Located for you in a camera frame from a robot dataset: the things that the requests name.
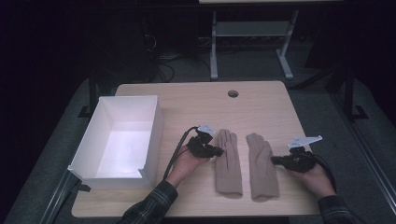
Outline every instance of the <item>cable hole in table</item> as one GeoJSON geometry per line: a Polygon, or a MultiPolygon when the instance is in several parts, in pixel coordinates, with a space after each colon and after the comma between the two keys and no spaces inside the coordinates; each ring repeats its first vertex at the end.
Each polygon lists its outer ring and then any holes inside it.
{"type": "Polygon", "coordinates": [[[239,92],[238,91],[228,91],[228,96],[230,96],[231,98],[236,98],[238,97],[239,92]]]}

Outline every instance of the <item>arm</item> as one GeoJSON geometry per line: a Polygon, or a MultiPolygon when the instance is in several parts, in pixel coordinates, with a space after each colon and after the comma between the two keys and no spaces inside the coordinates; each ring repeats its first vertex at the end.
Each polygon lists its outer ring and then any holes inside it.
{"type": "Polygon", "coordinates": [[[290,171],[290,173],[301,179],[306,187],[319,198],[318,207],[325,224],[355,223],[344,200],[336,195],[332,183],[320,165],[316,164],[312,170],[306,173],[294,171],[290,171]]]}
{"type": "Polygon", "coordinates": [[[209,161],[208,158],[196,158],[183,146],[173,165],[172,171],[146,198],[133,205],[123,215],[123,223],[161,223],[166,212],[177,198],[178,185],[195,169],[209,161]]]}

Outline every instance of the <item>person's left hand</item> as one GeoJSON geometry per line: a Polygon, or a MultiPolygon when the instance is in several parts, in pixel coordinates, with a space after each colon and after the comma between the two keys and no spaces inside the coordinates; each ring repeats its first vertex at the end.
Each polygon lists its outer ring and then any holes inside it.
{"type": "Polygon", "coordinates": [[[181,181],[191,175],[199,165],[207,161],[209,161],[209,158],[194,157],[189,149],[183,146],[178,152],[171,173],[165,180],[177,188],[181,181]]]}

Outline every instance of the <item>glove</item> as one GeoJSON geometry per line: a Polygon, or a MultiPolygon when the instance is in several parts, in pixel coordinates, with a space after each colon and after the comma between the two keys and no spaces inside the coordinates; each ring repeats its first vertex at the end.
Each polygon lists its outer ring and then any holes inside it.
{"type": "Polygon", "coordinates": [[[218,139],[219,147],[224,152],[216,158],[216,191],[242,195],[242,173],[236,147],[236,134],[221,129],[218,139]]]}
{"type": "Polygon", "coordinates": [[[249,148],[251,198],[269,199],[279,196],[276,169],[271,163],[273,156],[270,144],[262,136],[252,133],[247,136],[249,148]]]}

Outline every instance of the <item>forearm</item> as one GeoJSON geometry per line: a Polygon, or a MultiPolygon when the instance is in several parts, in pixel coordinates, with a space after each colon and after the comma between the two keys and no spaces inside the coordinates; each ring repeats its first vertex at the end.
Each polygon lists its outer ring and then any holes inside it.
{"type": "Polygon", "coordinates": [[[162,181],[144,201],[129,208],[118,223],[161,223],[176,198],[175,187],[162,181]]]}
{"type": "Polygon", "coordinates": [[[355,223],[355,218],[347,209],[344,200],[336,195],[321,198],[318,207],[325,224],[355,223]]]}

